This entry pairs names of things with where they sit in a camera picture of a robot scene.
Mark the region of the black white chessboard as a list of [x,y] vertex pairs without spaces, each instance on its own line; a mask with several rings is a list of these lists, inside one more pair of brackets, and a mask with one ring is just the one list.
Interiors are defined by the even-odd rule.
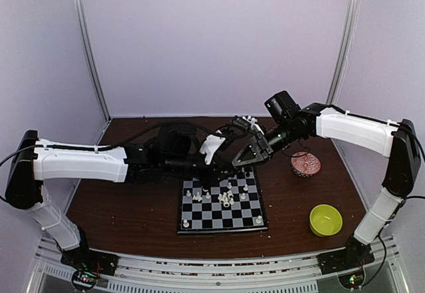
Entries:
[[204,189],[198,179],[184,180],[178,210],[178,235],[245,233],[268,230],[256,170],[240,173]]

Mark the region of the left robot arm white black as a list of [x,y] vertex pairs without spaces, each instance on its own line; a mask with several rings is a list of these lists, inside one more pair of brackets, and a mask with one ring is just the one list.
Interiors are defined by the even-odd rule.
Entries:
[[4,159],[11,166],[1,200],[28,211],[55,240],[64,259],[89,269],[96,256],[84,229],[56,206],[44,181],[69,178],[144,184],[171,176],[196,177],[210,185],[225,172],[234,173],[233,165],[217,153],[240,137],[230,124],[209,130],[191,122],[162,122],[122,142],[90,146],[40,139],[36,130],[28,130],[18,149]]

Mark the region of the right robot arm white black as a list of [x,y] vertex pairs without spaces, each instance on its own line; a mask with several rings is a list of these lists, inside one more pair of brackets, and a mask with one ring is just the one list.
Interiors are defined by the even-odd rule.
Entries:
[[275,123],[269,130],[263,130],[249,116],[236,116],[232,120],[234,125],[252,134],[232,160],[234,167],[266,163],[294,142],[309,138],[359,149],[363,155],[379,161],[368,172],[372,175],[369,180],[380,181],[381,186],[373,187],[376,198],[340,255],[343,265],[356,266],[366,256],[365,247],[391,223],[414,189],[424,161],[414,124],[407,119],[378,120],[319,102],[302,108],[286,91],[273,95],[264,105]]

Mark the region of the cluster white chess piece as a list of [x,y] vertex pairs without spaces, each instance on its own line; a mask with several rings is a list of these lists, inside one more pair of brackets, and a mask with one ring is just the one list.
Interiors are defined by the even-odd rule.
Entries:
[[235,204],[233,192],[225,191],[224,193],[220,193],[218,195],[218,201],[224,208],[232,206]]

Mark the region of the patterned blue red bowl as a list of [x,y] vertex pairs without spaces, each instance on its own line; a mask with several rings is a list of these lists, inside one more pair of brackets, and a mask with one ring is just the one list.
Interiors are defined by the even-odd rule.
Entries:
[[297,152],[291,157],[292,171],[299,177],[310,178],[321,170],[321,162],[309,152]]

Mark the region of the yellow-green bowl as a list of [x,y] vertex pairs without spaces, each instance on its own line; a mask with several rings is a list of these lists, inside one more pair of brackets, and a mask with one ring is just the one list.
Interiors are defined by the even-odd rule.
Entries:
[[340,212],[328,204],[316,205],[309,214],[309,227],[318,237],[331,237],[336,235],[343,226]]

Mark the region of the right aluminium frame post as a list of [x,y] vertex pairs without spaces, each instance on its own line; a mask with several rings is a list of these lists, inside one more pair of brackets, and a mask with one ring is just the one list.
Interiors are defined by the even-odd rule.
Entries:
[[348,0],[337,60],[328,90],[326,104],[336,104],[348,65],[349,49],[355,36],[360,0]]

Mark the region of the aluminium frame post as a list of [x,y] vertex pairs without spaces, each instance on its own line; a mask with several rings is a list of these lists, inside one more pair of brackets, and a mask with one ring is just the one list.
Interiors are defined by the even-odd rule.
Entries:
[[328,90],[326,104],[336,104],[348,65],[349,49],[355,36],[360,0],[348,0],[337,60]]
[[92,45],[90,42],[90,35],[89,35],[86,14],[84,9],[84,0],[73,0],[73,2],[74,2],[76,15],[78,19],[80,37],[81,37],[82,46],[83,46],[83,53],[84,53],[84,58],[86,60],[87,67],[88,67],[90,80],[91,80],[92,86],[94,87],[94,93],[100,105],[102,115],[105,121],[109,122],[112,118],[108,110],[108,106],[104,96],[104,91],[102,90],[102,85],[100,83],[96,61],[94,58],[94,53],[93,53]]

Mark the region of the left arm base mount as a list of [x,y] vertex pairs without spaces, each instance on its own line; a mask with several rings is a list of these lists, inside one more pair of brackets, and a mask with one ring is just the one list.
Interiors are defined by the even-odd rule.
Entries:
[[95,250],[88,250],[84,254],[63,251],[60,262],[73,267],[71,284],[77,291],[83,292],[93,289],[102,276],[113,276],[116,273],[119,257]]

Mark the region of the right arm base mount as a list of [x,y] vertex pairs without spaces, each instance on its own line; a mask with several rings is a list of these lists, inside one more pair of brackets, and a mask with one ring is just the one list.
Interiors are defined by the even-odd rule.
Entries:
[[349,290],[360,288],[366,282],[365,266],[373,263],[375,257],[371,246],[345,248],[321,253],[317,261],[322,275],[336,274],[342,287]]

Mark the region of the left aluminium frame post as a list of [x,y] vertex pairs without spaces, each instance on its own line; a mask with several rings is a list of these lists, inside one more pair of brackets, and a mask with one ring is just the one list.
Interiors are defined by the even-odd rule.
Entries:
[[73,0],[73,2],[74,2],[76,15],[78,19],[80,37],[81,37],[82,46],[83,46],[83,53],[84,53],[84,58],[86,60],[87,67],[88,67],[90,80],[91,80],[92,86],[94,87],[94,93],[100,105],[102,115],[105,121],[109,122],[112,118],[108,110],[108,106],[104,96],[104,91],[102,90],[102,85],[100,83],[96,61],[94,58],[94,53],[93,53],[92,45],[90,42],[90,35],[89,35],[86,14],[84,9],[84,0]]

